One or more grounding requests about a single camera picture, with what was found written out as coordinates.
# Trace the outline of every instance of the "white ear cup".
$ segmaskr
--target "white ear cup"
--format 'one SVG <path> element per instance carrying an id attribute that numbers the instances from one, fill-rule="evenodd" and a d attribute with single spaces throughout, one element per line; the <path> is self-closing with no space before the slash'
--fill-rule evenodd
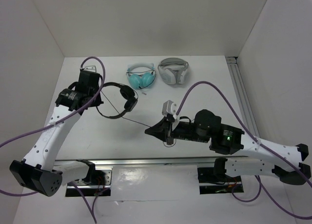
<path id="1" fill-rule="evenodd" d="M 182 71 L 182 73 L 180 74 L 179 84 L 184 84 L 188 74 L 189 74 L 189 69 L 185 69 Z"/>
<path id="2" fill-rule="evenodd" d="M 175 75 L 175 72 L 173 70 L 162 69 L 162 68 L 158 67 L 158 71 L 159 71 L 159 74 L 160 74 L 162 80 L 166 84 L 172 85 L 172 84 L 176 83 L 176 75 Z"/>

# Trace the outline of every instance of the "headphone ear cup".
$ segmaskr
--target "headphone ear cup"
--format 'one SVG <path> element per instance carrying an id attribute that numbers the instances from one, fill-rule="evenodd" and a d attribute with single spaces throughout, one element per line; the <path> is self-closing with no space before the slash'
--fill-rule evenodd
<path id="1" fill-rule="evenodd" d="M 120 88 L 120 93 L 121 93 L 122 97 L 125 98 L 126 100 L 131 100 L 133 98 L 135 99 L 136 94 L 135 94 L 134 90 L 132 90 L 131 87 L 129 87 L 129 86 L 126 86 L 126 85 L 122 86 Z"/>
<path id="2" fill-rule="evenodd" d="M 131 112 L 132 109 L 135 107 L 135 105 L 137 104 L 137 99 L 132 97 L 130 98 L 129 100 L 127 100 L 127 102 L 125 103 L 124 105 L 124 109 L 127 111 L 127 112 Z"/>
<path id="3" fill-rule="evenodd" d="M 184 84 L 184 82 L 186 81 L 187 77 L 189 75 L 189 71 L 188 69 L 184 70 L 179 77 L 179 84 Z"/>
<path id="4" fill-rule="evenodd" d="M 170 85 L 176 84 L 176 71 L 172 70 L 171 68 L 165 69 L 161 73 L 161 77 L 163 81 L 167 84 Z"/>
<path id="5" fill-rule="evenodd" d="M 128 80 L 131 87 L 134 89 L 139 89 L 142 86 L 141 77 L 137 74 L 132 74 L 130 77 L 128 77 Z"/>
<path id="6" fill-rule="evenodd" d="M 152 84 L 153 80 L 155 79 L 155 76 L 152 75 L 151 73 L 145 73 L 142 76 L 142 87 L 147 87 L 150 84 Z"/>

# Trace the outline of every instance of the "white wall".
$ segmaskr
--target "white wall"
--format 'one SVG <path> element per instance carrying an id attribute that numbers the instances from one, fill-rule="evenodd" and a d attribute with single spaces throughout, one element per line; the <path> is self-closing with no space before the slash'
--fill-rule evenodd
<path id="1" fill-rule="evenodd" d="M 310 154 L 311 52 L 312 0 L 268 0 L 238 58 L 261 137 L 305 143 Z M 312 165 L 312 156 L 305 163 Z M 296 214 L 312 215 L 307 185 L 286 190 Z"/>
<path id="2" fill-rule="evenodd" d="M 64 60 L 31 0 L 0 0 L 0 142 L 42 127 Z M 0 149 L 0 188 L 21 193 L 8 170 L 37 135 Z M 19 198 L 0 195 L 1 223 L 13 222 Z"/>
<path id="3" fill-rule="evenodd" d="M 266 0 L 34 0 L 66 57 L 237 56 Z"/>

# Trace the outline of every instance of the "black ear cup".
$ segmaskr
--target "black ear cup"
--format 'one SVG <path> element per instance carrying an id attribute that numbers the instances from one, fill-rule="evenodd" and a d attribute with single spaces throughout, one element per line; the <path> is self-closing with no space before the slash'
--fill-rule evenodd
<path id="1" fill-rule="evenodd" d="M 135 99 L 136 94 L 135 94 L 134 90 L 129 86 L 122 86 L 120 88 L 120 93 L 121 93 L 122 97 L 125 98 L 126 100 Z"/>
<path id="2" fill-rule="evenodd" d="M 132 97 L 130 98 L 129 100 L 127 100 L 127 102 L 125 103 L 124 105 L 124 109 L 127 111 L 127 112 L 131 112 L 132 109 L 135 107 L 135 105 L 137 104 L 137 99 Z"/>

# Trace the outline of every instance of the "white headphones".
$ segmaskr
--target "white headphones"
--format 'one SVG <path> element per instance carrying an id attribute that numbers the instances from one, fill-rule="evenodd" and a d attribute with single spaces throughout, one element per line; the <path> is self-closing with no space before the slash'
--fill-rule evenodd
<path id="1" fill-rule="evenodd" d="M 167 84 L 183 84 L 188 74 L 189 64 L 180 58 L 166 58 L 158 65 L 162 80 Z"/>

